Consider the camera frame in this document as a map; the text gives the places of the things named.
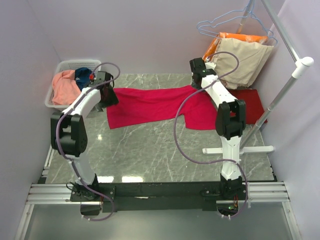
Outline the pink red t shirt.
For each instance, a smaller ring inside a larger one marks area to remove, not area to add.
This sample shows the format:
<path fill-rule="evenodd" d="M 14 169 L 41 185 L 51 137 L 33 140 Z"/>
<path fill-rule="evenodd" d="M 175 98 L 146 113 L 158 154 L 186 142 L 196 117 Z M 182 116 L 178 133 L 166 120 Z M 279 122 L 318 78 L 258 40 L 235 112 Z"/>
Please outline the pink red t shirt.
<path fill-rule="evenodd" d="M 173 119 L 182 102 L 196 89 L 186 85 L 164 89 L 116 88 L 114 92 L 119 103 L 106 109 L 110 129 Z M 189 98 L 179 115 L 184 116 L 188 129 L 216 128 L 217 111 L 205 91 Z"/>

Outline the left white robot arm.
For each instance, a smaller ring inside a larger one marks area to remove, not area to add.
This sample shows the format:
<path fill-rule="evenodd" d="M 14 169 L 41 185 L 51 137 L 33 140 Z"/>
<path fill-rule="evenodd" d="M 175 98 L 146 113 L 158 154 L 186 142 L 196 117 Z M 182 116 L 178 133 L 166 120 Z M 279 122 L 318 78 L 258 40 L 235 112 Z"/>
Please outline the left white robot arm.
<path fill-rule="evenodd" d="M 84 87 L 80 95 L 62 113 L 53 113 L 50 118 L 50 140 L 53 149 L 67 160 L 75 176 L 73 191 L 88 201 L 98 197 L 107 198 L 100 192 L 98 177 L 90 166 L 86 149 L 88 136 L 85 118 L 96 107 L 107 108 L 119 103 L 114 92 L 114 77 L 106 71 L 90 74 L 89 81 L 96 85 Z"/>

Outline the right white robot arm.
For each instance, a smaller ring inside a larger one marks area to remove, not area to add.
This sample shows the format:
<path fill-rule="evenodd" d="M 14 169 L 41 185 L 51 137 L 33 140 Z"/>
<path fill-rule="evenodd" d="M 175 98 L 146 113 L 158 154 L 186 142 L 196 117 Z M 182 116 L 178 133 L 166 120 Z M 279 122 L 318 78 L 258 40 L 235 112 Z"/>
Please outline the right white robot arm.
<path fill-rule="evenodd" d="M 238 167 L 240 142 L 246 128 L 246 103 L 225 88 L 216 72 L 207 68 L 202 58 L 194 58 L 189 64 L 192 80 L 208 93 L 217 107 L 215 130 L 221 139 L 224 159 L 218 195 L 226 200 L 236 200 L 246 190 Z"/>

